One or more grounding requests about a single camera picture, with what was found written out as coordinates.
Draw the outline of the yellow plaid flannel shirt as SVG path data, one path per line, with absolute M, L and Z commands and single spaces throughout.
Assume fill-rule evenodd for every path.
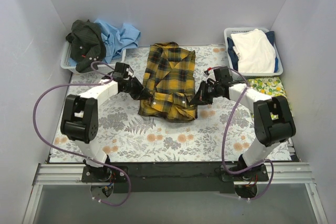
M 140 101 L 138 114 L 173 122 L 197 118 L 197 106 L 189 105 L 195 95 L 196 53 L 175 42 L 153 44 L 147 59 L 143 86 L 152 94 Z

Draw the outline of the black pinstripe shirt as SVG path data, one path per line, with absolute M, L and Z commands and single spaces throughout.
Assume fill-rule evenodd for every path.
M 71 44 L 70 57 L 76 62 L 76 71 L 79 73 L 90 72 L 94 61 L 102 61 L 106 57 L 101 29 L 90 20 L 76 20 L 66 41 Z

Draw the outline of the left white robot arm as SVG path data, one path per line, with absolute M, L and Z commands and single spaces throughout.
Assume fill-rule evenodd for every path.
M 134 100 L 147 100 L 153 95 L 134 76 L 129 64 L 118 62 L 112 72 L 99 84 L 80 95 L 68 95 L 65 99 L 60 130 L 75 142 L 84 157 L 88 172 L 100 182 L 111 179 L 113 170 L 108 155 L 99 147 L 95 137 L 99 128 L 98 107 L 120 92 Z

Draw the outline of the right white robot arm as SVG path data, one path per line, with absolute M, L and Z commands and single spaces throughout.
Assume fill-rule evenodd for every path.
M 214 98 L 219 97 L 235 101 L 224 129 L 222 148 L 225 148 L 229 126 L 238 105 L 243 105 L 252 112 L 254 141 L 247 151 L 241 154 L 235 167 L 228 168 L 226 163 L 222 163 L 226 174 L 248 181 L 268 161 L 268 155 L 277 146 L 296 134 L 296 126 L 286 97 L 263 94 L 253 89 L 245 77 L 234 80 L 232 72 L 232 68 L 224 66 L 206 69 L 206 80 L 201 82 L 189 104 L 209 105 L 213 103 Z

